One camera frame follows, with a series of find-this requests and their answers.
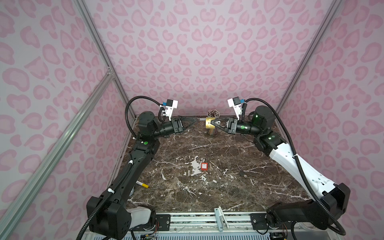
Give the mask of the brass padlock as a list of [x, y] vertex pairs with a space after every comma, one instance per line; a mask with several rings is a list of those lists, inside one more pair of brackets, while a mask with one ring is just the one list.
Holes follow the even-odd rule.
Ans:
[[199, 121], [205, 122], [205, 128], [206, 129], [214, 129], [215, 126], [212, 125], [212, 121], [215, 120], [215, 118], [212, 117], [206, 117], [206, 118], [198, 118]]

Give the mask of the red safety padlock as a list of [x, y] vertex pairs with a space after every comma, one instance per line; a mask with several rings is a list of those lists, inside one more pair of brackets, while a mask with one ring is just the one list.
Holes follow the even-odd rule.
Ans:
[[203, 158], [201, 162], [201, 171], [207, 171], [208, 169], [209, 169], [208, 160], [206, 158]]

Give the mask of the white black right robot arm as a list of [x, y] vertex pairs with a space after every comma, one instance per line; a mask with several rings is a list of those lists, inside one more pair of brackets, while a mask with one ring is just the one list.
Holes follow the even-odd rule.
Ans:
[[344, 236], [338, 219], [347, 210], [349, 187], [334, 183], [299, 156], [290, 138], [284, 139], [271, 129], [277, 118], [272, 107], [258, 106], [251, 121], [229, 117], [212, 120], [211, 124], [228, 134], [254, 136], [257, 149], [282, 166], [310, 196], [310, 200], [270, 206], [266, 214], [269, 227], [277, 228], [284, 222], [311, 223], [320, 230]]

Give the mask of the small black padlock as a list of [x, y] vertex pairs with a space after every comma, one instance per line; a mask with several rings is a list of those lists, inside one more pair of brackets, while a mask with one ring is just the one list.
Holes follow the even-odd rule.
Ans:
[[241, 166], [238, 166], [238, 169], [239, 169], [239, 174], [244, 177], [244, 178], [247, 178], [248, 176], [246, 175], [246, 172], [242, 169]]

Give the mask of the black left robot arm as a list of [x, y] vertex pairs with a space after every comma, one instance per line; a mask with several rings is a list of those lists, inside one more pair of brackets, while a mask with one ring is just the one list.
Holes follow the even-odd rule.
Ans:
[[183, 133], [197, 121], [192, 117], [175, 117], [161, 123], [152, 112], [141, 113], [130, 160], [99, 197], [88, 200], [88, 219], [77, 239], [82, 239], [86, 230], [117, 240], [123, 239], [136, 227], [152, 230], [156, 225], [156, 210], [146, 207], [127, 209], [127, 200], [141, 173], [156, 155], [160, 147], [159, 138]]

